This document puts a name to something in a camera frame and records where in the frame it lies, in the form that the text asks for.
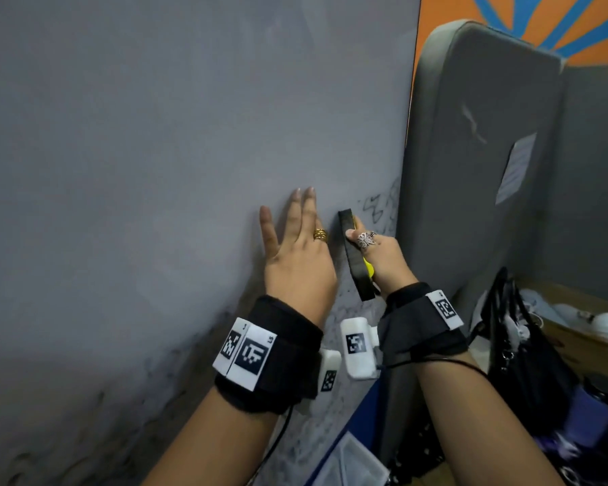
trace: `person's left hand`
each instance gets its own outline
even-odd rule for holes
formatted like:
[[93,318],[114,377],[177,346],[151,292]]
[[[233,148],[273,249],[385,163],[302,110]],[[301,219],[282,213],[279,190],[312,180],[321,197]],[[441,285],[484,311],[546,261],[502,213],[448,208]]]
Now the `person's left hand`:
[[266,249],[266,293],[324,328],[338,279],[326,242],[313,238],[316,228],[323,228],[315,199],[315,190],[309,187],[302,207],[300,190],[293,192],[281,245],[267,206],[261,206],[259,222]]

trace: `white sensor device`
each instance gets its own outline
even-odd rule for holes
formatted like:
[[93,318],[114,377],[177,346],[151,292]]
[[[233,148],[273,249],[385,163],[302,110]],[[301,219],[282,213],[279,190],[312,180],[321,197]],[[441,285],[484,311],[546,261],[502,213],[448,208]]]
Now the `white sensor device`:
[[340,337],[347,373],[356,380],[378,378],[374,348],[379,346],[379,334],[364,317],[344,319]]
[[320,416],[326,412],[330,403],[336,377],[342,366],[340,351],[320,349],[322,361],[318,374],[318,396],[315,399],[303,399],[295,409],[304,416]]

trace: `black eraser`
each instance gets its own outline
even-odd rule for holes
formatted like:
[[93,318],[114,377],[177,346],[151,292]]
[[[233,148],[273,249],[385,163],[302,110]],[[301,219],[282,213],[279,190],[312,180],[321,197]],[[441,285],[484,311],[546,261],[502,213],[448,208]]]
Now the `black eraser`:
[[338,218],[340,219],[340,229],[345,243],[347,261],[349,262],[349,273],[351,273],[351,278],[356,285],[360,300],[372,300],[376,297],[376,292],[372,279],[370,278],[370,272],[367,270],[365,260],[362,258],[362,252],[360,252],[360,249],[354,243],[350,242],[345,235],[345,232],[350,228],[356,228],[353,221],[353,213],[351,210],[338,211]]

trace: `qr code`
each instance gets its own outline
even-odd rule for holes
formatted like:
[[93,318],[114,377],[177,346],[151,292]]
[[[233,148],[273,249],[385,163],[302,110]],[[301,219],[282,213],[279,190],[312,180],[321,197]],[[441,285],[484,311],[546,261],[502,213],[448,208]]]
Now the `qr code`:
[[234,363],[254,375],[259,375],[267,353],[267,347],[246,337]]
[[225,340],[225,343],[223,344],[223,347],[221,348],[221,353],[223,356],[225,356],[227,359],[232,358],[232,355],[234,354],[234,351],[236,349],[236,345],[238,344],[238,341],[241,339],[241,335],[239,333],[237,333],[234,330],[231,330],[229,332],[229,334],[227,335],[227,340]]
[[320,392],[329,392],[332,390],[333,382],[336,381],[337,373],[337,370],[327,370],[327,372],[324,374],[324,381],[322,383],[322,388],[320,389]]
[[347,350],[349,351],[349,354],[367,351],[367,347],[365,346],[365,335],[363,333],[347,334],[345,338],[347,339]]
[[437,305],[437,308],[439,309],[441,314],[444,316],[444,319],[450,319],[451,317],[454,317],[457,315],[457,312],[455,312],[451,303],[448,302],[445,298],[438,300],[434,304]]

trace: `ring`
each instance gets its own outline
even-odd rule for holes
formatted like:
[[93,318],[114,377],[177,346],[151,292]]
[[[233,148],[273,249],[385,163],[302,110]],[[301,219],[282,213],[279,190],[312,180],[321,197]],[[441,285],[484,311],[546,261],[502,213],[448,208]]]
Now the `ring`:
[[360,235],[358,235],[358,238],[356,239],[356,244],[362,250],[367,249],[367,247],[369,247],[370,245],[376,245],[376,242],[374,242],[375,235],[376,235],[376,232],[374,232],[374,231],[363,232]]
[[313,232],[313,240],[321,240],[326,244],[328,240],[327,231],[324,228],[316,228]]

